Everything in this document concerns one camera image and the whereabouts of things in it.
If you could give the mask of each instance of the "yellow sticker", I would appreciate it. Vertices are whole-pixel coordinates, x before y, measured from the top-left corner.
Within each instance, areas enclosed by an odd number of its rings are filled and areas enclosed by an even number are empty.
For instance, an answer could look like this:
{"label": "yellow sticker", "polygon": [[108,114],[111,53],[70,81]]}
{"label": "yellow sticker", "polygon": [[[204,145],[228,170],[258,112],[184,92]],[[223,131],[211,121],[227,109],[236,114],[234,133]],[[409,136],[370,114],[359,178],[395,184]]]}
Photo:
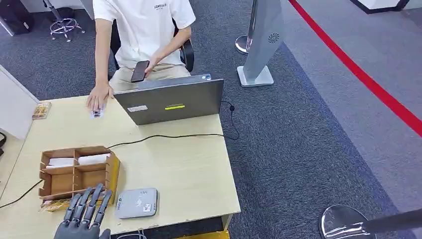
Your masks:
{"label": "yellow sticker", "polygon": [[185,106],[172,106],[172,107],[166,107],[165,110],[174,110],[174,109],[180,109],[184,108]]}

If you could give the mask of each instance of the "smartphone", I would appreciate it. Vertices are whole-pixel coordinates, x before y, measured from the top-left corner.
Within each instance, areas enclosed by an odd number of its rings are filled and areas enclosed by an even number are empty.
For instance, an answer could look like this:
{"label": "smartphone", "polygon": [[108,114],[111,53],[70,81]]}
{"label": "smartphone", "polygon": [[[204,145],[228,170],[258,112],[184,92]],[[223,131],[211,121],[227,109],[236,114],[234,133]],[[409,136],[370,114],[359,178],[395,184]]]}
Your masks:
{"label": "smartphone", "polygon": [[133,71],[132,78],[130,81],[132,83],[143,81],[145,78],[145,70],[149,66],[149,61],[140,61],[136,64],[135,71]]}

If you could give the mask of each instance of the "beige pants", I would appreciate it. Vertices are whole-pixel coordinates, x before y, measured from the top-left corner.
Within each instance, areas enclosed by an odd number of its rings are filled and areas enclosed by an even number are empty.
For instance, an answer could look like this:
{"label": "beige pants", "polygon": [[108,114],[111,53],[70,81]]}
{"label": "beige pants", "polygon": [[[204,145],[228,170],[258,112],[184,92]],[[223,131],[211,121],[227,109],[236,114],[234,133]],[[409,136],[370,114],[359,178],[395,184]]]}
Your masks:
{"label": "beige pants", "polygon": [[[132,83],[130,79],[133,75],[133,69],[121,67],[110,80],[110,86],[114,92],[135,90],[139,83]],[[179,78],[190,76],[191,74],[183,65],[158,64],[152,69],[152,72],[146,78],[148,81],[163,80],[169,78]]]}

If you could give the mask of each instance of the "wooden organizer box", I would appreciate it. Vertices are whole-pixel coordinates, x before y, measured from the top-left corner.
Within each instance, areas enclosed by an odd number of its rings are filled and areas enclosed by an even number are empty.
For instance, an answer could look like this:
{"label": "wooden organizer box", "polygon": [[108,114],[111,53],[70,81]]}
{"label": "wooden organizer box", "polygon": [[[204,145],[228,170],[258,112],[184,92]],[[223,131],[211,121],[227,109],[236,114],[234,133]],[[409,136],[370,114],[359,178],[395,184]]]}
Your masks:
{"label": "wooden organizer box", "polygon": [[[105,163],[79,165],[78,159],[82,156],[110,153]],[[73,166],[61,168],[46,168],[50,158],[73,158]],[[120,160],[104,146],[66,148],[42,153],[40,163],[40,179],[44,185],[38,195],[44,201],[70,199],[77,193],[83,193],[88,187],[95,188],[102,183],[113,194],[109,204],[114,203]]]}

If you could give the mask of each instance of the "laptop lid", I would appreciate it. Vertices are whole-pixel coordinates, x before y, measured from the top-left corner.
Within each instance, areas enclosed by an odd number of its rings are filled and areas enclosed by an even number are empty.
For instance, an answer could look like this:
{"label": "laptop lid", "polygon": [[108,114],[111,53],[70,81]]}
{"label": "laptop lid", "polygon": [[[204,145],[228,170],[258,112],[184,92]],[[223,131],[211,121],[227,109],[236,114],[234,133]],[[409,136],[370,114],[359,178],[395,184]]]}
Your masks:
{"label": "laptop lid", "polygon": [[218,114],[224,80],[209,74],[144,81],[114,97],[137,125]]}

